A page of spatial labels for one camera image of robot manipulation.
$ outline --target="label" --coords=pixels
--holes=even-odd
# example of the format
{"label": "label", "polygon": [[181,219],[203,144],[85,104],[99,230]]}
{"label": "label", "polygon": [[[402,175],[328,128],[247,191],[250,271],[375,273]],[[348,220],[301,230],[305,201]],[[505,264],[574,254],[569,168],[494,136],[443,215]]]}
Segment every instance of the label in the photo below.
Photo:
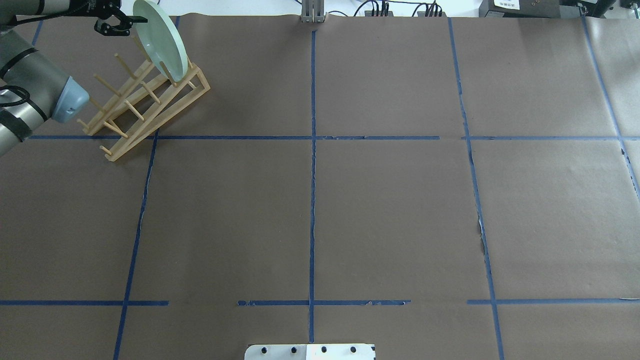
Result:
{"label": "label", "polygon": [[504,13],[501,13],[501,12],[487,12],[485,17],[504,17]]}
{"label": "label", "polygon": [[493,0],[493,4],[505,9],[520,9],[520,0]]}

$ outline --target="wooden peg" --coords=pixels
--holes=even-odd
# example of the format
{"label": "wooden peg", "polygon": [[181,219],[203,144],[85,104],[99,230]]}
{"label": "wooden peg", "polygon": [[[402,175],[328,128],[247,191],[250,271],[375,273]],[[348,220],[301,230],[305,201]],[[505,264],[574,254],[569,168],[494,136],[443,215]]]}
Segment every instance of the wooden peg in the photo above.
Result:
{"label": "wooden peg", "polygon": [[164,64],[163,61],[160,61],[160,66],[164,70],[164,74],[166,75],[167,79],[171,81],[171,85],[173,85],[174,88],[177,88],[178,83],[175,82],[175,80],[173,79],[173,76],[171,76],[171,72],[169,72],[169,69],[166,68],[166,65]]}
{"label": "wooden peg", "polygon": [[76,122],[80,125],[82,125],[83,128],[85,129],[89,129],[89,125],[85,124],[84,121],[77,119]]}
{"label": "wooden peg", "polygon": [[142,121],[145,121],[145,118],[142,117],[142,114],[140,112],[138,112],[138,110],[136,110],[136,108],[134,108],[133,105],[128,100],[125,100],[124,103],[129,107],[131,112],[134,113],[138,117],[138,119],[140,119]]}
{"label": "wooden peg", "polygon": [[118,133],[118,135],[122,136],[123,138],[125,138],[125,139],[128,139],[128,138],[129,138],[129,135],[125,134],[122,130],[120,130],[120,128],[119,128],[119,127],[117,127],[117,126],[113,126],[113,125],[111,125],[111,124],[110,124],[109,122],[107,122],[107,121],[103,122],[103,124],[104,124],[106,127],[108,127],[108,128],[110,128],[111,130],[113,130],[114,132]]}
{"label": "wooden peg", "polygon": [[111,151],[109,151],[109,149],[107,149],[106,147],[100,145],[100,150],[106,152],[107,155],[111,156],[113,155],[113,153]]}
{"label": "wooden peg", "polygon": [[107,89],[109,89],[111,92],[113,92],[114,94],[116,94],[117,96],[120,96],[120,92],[118,90],[116,90],[113,86],[111,86],[105,79],[102,79],[100,77],[100,75],[98,74],[94,74],[93,77],[97,80],[100,81],[101,84],[103,84]]}
{"label": "wooden peg", "polygon": [[97,102],[93,97],[89,97],[89,101],[96,107],[98,108],[98,110],[102,111],[103,113],[107,112],[101,105],[99,102]]}
{"label": "wooden peg", "polygon": [[127,63],[124,62],[124,60],[122,59],[120,54],[116,53],[114,56],[115,56],[116,59],[118,59],[118,62],[122,65],[122,67],[127,72],[127,74],[129,74],[129,77],[131,77],[132,79],[135,79],[136,75],[133,73],[133,71],[131,71],[131,68],[129,68]]}
{"label": "wooden peg", "polygon": [[149,96],[151,96],[155,102],[157,102],[158,104],[161,104],[160,99],[158,99],[158,96],[155,95],[154,91],[151,90],[151,88],[147,85],[146,82],[142,81],[140,84],[142,85],[143,88],[145,88],[145,90],[149,93]]}

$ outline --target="metal bracket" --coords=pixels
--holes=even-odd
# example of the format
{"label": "metal bracket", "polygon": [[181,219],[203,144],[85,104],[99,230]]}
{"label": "metal bracket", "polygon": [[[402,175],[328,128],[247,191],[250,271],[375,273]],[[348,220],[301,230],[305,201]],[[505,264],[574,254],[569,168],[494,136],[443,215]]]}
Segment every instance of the metal bracket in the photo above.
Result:
{"label": "metal bracket", "polygon": [[302,22],[324,22],[324,0],[301,0]]}
{"label": "metal bracket", "polygon": [[375,360],[371,344],[252,345],[244,360]]}

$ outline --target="table surface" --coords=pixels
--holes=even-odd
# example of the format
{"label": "table surface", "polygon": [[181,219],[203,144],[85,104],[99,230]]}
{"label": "table surface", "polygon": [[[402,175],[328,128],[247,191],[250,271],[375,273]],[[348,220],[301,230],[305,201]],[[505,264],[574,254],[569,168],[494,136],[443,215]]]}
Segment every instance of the table surface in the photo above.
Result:
{"label": "table surface", "polygon": [[[204,97],[116,163],[51,121],[0,159],[1,358],[640,354],[640,22],[175,21]],[[19,31],[104,103],[143,57],[92,26]]]}

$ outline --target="white wall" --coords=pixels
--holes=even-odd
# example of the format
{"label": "white wall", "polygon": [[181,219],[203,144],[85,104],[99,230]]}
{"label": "white wall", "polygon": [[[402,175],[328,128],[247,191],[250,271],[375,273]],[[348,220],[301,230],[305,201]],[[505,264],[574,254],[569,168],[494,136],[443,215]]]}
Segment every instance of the white wall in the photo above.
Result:
{"label": "white wall", "polygon": [[[122,10],[125,13],[131,14],[133,1],[122,0]],[[477,17],[477,9],[481,2],[482,0],[438,0],[442,10],[451,17]],[[359,0],[325,0],[324,7],[327,12],[340,10],[353,15],[360,4]],[[299,15],[301,10],[301,5],[295,0],[160,0],[160,6],[169,15],[184,15],[190,12],[205,15]],[[411,16],[415,7],[412,4],[392,3],[390,10],[395,16]],[[613,11],[607,13],[608,18],[635,18],[632,11],[620,8],[617,2],[614,7]],[[364,10],[370,9],[369,3],[363,7],[360,15],[364,14]]]}

